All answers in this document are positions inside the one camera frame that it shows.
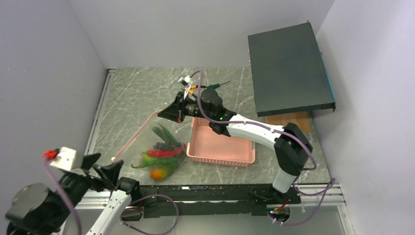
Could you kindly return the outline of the green cucumber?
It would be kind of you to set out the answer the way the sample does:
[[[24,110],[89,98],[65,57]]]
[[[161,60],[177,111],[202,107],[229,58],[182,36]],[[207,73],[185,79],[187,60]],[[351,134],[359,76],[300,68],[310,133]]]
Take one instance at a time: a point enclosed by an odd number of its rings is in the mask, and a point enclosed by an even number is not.
[[[161,132],[163,136],[166,138],[167,143],[171,146],[180,146],[181,143],[173,136],[173,134],[163,125],[159,124],[159,127],[161,128]]]

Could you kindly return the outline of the clear zip top bag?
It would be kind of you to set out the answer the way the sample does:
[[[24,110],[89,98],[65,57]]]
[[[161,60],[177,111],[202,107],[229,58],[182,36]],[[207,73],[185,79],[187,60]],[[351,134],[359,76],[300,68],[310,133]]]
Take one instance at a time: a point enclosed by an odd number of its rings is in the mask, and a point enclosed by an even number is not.
[[[126,142],[126,144],[118,151],[118,153],[111,158],[112,162],[123,160],[123,166],[126,167],[129,171],[138,171],[142,173],[147,172],[150,178],[150,170],[156,166],[135,169],[131,168],[131,164],[138,165],[141,161],[143,154],[146,154],[148,150],[154,150],[153,145],[155,145],[157,142],[164,142],[152,131],[152,127],[159,127],[159,124],[166,127],[173,134],[173,136],[181,143],[180,146],[184,146],[183,152],[175,156],[179,160],[183,159],[184,161],[184,159],[187,157],[186,142],[183,140],[183,138],[179,137],[177,134],[174,133],[173,123],[166,119],[158,117],[158,112],[159,111],[155,111],[150,115],[150,117],[144,122],[142,127],[140,127],[137,130],[137,132]]]

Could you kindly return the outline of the red chili pepper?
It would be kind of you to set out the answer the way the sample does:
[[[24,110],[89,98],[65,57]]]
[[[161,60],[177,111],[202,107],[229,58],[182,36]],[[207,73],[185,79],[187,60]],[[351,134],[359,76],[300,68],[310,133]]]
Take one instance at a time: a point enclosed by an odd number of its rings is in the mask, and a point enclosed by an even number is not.
[[[177,149],[173,150],[148,150],[146,152],[147,156],[154,158],[171,158],[181,154],[184,150],[184,146],[180,146]]]

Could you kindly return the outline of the pink plastic basket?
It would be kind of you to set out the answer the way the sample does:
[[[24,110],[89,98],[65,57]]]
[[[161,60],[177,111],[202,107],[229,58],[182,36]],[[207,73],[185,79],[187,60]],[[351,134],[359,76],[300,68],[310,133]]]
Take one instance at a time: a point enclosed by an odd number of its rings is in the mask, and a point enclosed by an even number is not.
[[[209,122],[194,117],[186,153],[194,162],[248,167],[255,162],[255,144],[239,137],[216,134]]]

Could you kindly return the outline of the green red mango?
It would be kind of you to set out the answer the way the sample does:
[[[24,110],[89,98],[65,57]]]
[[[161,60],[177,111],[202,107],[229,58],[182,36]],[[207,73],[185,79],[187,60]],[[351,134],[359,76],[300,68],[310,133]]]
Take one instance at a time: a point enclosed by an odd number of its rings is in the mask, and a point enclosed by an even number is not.
[[[150,178],[156,181],[163,180],[172,174],[182,162],[183,159],[175,160],[170,163],[159,164],[150,170]]]

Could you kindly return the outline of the dark grape bunch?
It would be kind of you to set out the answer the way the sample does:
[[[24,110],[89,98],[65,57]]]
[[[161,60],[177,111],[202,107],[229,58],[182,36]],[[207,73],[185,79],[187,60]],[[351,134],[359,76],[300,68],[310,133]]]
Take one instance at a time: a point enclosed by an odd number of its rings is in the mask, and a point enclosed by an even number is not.
[[[173,145],[171,143],[166,142],[157,142],[155,145],[153,145],[154,150],[160,150],[160,151],[173,151],[177,148],[176,145]]]

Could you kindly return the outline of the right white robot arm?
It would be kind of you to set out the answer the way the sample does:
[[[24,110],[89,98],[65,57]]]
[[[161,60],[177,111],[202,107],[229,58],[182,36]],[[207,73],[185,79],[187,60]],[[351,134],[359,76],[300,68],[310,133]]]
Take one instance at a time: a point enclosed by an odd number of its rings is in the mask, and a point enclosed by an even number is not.
[[[248,119],[226,109],[216,90],[203,90],[196,100],[178,92],[175,100],[158,113],[158,117],[176,123],[186,116],[205,118],[218,135],[248,139],[274,150],[279,170],[269,192],[275,203],[288,198],[288,190],[312,159],[313,147],[296,124],[270,125]]]

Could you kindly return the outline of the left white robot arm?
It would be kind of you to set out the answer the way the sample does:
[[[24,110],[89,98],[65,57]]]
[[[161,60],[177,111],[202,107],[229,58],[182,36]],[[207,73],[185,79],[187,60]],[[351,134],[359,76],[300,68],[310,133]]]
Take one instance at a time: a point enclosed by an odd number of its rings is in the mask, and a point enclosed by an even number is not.
[[[107,189],[111,191],[111,196],[98,219],[87,230],[87,234],[110,234],[125,208],[137,204],[142,194],[139,181],[119,177],[123,160],[101,166],[96,164],[100,156],[100,153],[95,153],[83,157],[81,170],[86,175],[65,171],[60,180],[54,177],[48,162],[45,162],[46,172],[56,185],[56,191],[43,183],[31,184],[21,189],[5,214],[9,221],[6,234],[51,235],[60,232],[67,218],[73,215],[77,224],[76,234],[81,235],[82,224],[75,207],[90,189],[97,192]]]

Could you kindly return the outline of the dark green metal box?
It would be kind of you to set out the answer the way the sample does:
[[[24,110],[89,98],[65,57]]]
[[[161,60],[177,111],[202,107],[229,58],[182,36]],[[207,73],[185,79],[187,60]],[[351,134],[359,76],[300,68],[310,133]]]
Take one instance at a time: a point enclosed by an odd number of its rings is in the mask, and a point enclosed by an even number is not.
[[[248,36],[258,117],[336,109],[336,97],[312,24]]]

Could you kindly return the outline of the wooden board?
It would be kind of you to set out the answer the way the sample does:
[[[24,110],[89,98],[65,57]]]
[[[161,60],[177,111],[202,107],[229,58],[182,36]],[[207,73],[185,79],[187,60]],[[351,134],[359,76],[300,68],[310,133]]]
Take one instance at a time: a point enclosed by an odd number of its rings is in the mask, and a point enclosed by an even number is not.
[[[283,125],[288,123],[296,124],[302,132],[311,132],[311,125],[309,122],[309,115],[307,112],[296,112],[280,115],[266,116],[265,122],[271,125]]]

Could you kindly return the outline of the orange handled pliers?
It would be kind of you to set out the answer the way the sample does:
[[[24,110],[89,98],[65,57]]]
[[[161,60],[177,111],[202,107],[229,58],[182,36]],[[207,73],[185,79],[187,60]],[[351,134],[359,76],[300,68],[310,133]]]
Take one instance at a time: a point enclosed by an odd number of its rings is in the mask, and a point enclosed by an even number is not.
[[[187,87],[187,88],[185,88],[185,90],[184,90],[184,94],[185,95],[188,95],[188,94],[193,94],[193,89],[197,89],[197,88],[199,88],[199,85],[193,85],[193,86],[189,86],[189,87]]]

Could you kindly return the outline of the green handled screwdriver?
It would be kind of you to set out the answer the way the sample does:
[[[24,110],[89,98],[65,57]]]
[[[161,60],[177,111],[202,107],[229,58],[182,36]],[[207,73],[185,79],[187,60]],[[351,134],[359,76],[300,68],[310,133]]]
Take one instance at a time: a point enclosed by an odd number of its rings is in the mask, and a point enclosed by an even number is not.
[[[226,85],[228,83],[230,83],[230,81],[225,81],[223,83],[216,83],[216,84],[208,85],[208,86],[206,86],[206,89],[217,89],[217,88],[219,88],[223,85]]]

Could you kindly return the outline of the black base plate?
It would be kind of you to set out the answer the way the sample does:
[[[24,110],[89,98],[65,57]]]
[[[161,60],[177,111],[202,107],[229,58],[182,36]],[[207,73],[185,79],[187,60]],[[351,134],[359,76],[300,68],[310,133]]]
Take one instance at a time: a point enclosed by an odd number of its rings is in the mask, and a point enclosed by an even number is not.
[[[271,184],[141,186],[144,218],[176,215],[250,214],[266,216],[272,207],[297,205],[299,194],[280,193]]]

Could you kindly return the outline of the aluminium frame rail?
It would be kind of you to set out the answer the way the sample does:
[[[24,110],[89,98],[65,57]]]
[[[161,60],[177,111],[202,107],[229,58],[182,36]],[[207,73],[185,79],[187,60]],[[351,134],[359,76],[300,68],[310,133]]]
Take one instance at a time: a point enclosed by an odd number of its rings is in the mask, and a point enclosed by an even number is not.
[[[300,207],[302,212],[305,212],[306,207],[315,209],[317,206],[337,206],[340,211],[344,211],[346,202],[338,184],[333,184],[330,188],[324,185],[297,185],[296,187],[290,187],[290,189],[294,189],[299,194],[301,203],[297,205],[291,204],[286,207],[272,207],[267,210],[267,215],[270,212],[284,212],[291,207]],[[130,209],[137,212],[138,208],[142,207],[144,210],[142,204],[135,202]]]

